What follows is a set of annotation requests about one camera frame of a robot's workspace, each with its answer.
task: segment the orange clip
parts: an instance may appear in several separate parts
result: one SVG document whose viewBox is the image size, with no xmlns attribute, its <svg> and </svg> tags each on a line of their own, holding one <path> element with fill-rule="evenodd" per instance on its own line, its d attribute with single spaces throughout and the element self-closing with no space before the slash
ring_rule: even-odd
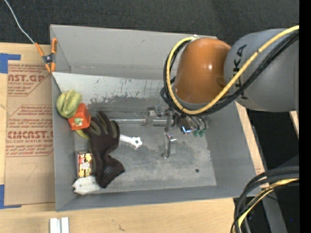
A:
<svg viewBox="0 0 311 233">
<path fill-rule="evenodd" d="M 44 55 L 43 51 L 42 51 L 42 48 L 39 46 L 38 43 L 35 43 L 35 46 L 40 54 L 40 56 L 43 58 L 43 61 L 45 63 L 45 67 L 46 69 L 49 71 L 49 72 L 54 72 L 55 71 L 55 68 L 56 68 L 56 65 L 55 65 L 55 62 L 53 61 L 52 57 L 56 54 L 57 52 L 57 39 L 56 38 L 53 38 L 52 40 L 52 46 L 51 46 L 51 54 L 50 55 Z"/>
</svg>

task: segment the white plastic piece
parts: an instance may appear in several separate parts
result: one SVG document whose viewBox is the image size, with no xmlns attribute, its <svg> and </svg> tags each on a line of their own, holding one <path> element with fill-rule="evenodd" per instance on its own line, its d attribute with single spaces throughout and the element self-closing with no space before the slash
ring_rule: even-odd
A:
<svg viewBox="0 0 311 233">
<path fill-rule="evenodd" d="M 130 136 L 121 134 L 120 141 L 129 143 L 133 145 L 136 149 L 142 145 L 142 141 L 140 140 L 140 137 L 130 137 Z"/>
<path fill-rule="evenodd" d="M 69 218 L 50 218 L 50 233 L 69 233 Z"/>
<path fill-rule="evenodd" d="M 78 178 L 75 183 L 73 183 L 72 187 L 74 188 L 74 192 L 80 195 L 89 194 L 101 189 L 96 182 L 96 177 L 92 175 Z"/>
</svg>

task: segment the blue tape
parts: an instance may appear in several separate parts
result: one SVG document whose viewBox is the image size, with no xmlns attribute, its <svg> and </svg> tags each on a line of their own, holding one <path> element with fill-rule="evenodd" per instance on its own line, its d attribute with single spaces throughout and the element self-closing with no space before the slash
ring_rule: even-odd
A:
<svg viewBox="0 0 311 233">
<path fill-rule="evenodd" d="M 3 205 L 3 199 L 4 199 L 4 185 L 0 184 L 0 209 L 6 209 L 6 208 L 18 208 L 20 205 Z"/>
<path fill-rule="evenodd" d="M 0 73 L 8 73 L 9 60 L 20 60 L 20 54 L 0 53 Z"/>
</svg>

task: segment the black glove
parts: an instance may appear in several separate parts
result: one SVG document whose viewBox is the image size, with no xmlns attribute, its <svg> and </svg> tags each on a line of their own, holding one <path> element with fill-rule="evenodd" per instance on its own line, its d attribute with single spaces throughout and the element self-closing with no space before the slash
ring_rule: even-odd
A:
<svg viewBox="0 0 311 233">
<path fill-rule="evenodd" d="M 90 127 L 84 129 L 91 143 L 96 164 L 97 183 L 106 188 L 117 176 L 124 173 L 124 166 L 109 153 L 114 151 L 120 142 L 120 128 L 115 121 L 100 111 L 98 118 L 92 117 Z"/>
</svg>

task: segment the black cord bundle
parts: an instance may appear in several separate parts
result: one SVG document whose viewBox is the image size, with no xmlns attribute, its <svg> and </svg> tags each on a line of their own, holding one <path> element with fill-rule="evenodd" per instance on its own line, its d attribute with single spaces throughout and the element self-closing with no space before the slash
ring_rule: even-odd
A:
<svg viewBox="0 0 311 233">
<path fill-rule="evenodd" d="M 256 187 L 261 186 L 263 184 L 274 183 L 274 182 L 284 180 L 284 179 L 299 179 L 299 167 L 298 166 L 278 167 L 278 168 L 266 171 L 254 177 L 246 185 L 244 191 L 242 192 L 242 194 L 237 200 L 235 211 L 234 211 L 235 220 L 232 224 L 230 232 L 233 232 L 233 228 L 235 228 L 237 233 L 241 233 L 240 228 L 238 226 L 239 217 L 241 217 L 241 215 L 243 215 L 247 210 L 249 210 L 252 206 L 258 203 L 260 197 L 251 201 L 249 204 L 247 204 L 247 206 L 245 205 L 246 197 L 252 190 L 254 190 Z M 297 182 L 287 184 L 287 186 L 289 185 L 299 185 L 299 180 Z M 271 192 L 274 189 L 275 187 L 266 189 L 263 195 Z M 244 226 L 245 226 L 245 230 L 248 233 L 250 233 L 247 218 L 245 218 L 244 220 Z"/>
<path fill-rule="evenodd" d="M 289 34 L 285 39 L 283 39 L 279 44 L 277 44 L 274 49 L 266 56 L 266 58 L 261 62 L 261 64 L 257 67 L 257 69 L 253 72 L 253 74 L 241 85 L 241 87 L 232 95 L 226 96 L 222 99 L 220 99 L 215 105 L 213 105 L 208 110 L 196 114 L 196 116 L 206 116 L 211 113 L 215 113 L 221 109 L 223 109 L 225 106 L 229 105 L 232 101 L 234 101 L 239 95 L 243 93 L 243 91 L 249 87 L 249 85 L 274 61 L 287 47 L 289 47 L 291 44 L 293 44 L 296 40 L 299 39 L 299 31 L 295 31 L 291 34 Z M 180 50 L 190 41 L 184 42 L 179 46 L 179 48 L 174 52 L 172 61 L 170 63 L 170 72 L 172 69 L 172 66 L 174 64 L 175 58 L 177 54 L 180 52 Z M 163 100 L 168 104 L 168 106 L 178 112 L 180 112 L 183 115 L 191 116 L 185 112 L 181 112 L 181 110 L 175 105 L 173 102 L 170 93 L 168 91 L 167 83 L 166 83 L 166 71 L 167 71 L 167 61 L 168 57 L 165 62 L 164 66 L 164 72 L 163 72 L 163 79 L 164 79 L 164 87 L 160 91 L 160 95 L 163 98 Z"/>
</svg>

